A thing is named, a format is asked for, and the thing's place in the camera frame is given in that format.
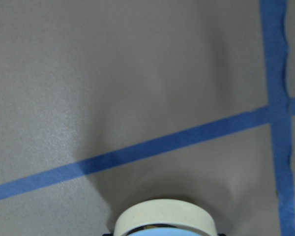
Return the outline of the blue cream call bell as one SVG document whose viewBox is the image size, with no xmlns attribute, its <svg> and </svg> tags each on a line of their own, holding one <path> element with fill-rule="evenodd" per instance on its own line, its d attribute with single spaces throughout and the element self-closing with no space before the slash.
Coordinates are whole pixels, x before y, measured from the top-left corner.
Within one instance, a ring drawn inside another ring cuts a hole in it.
<svg viewBox="0 0 295 236">
<path fill-rule="evenodd" d="M 115 236 L 216 236 L 215 222 L 201 207 L 175 199 L 144 201 L 117 219 Z"/>
</svg>

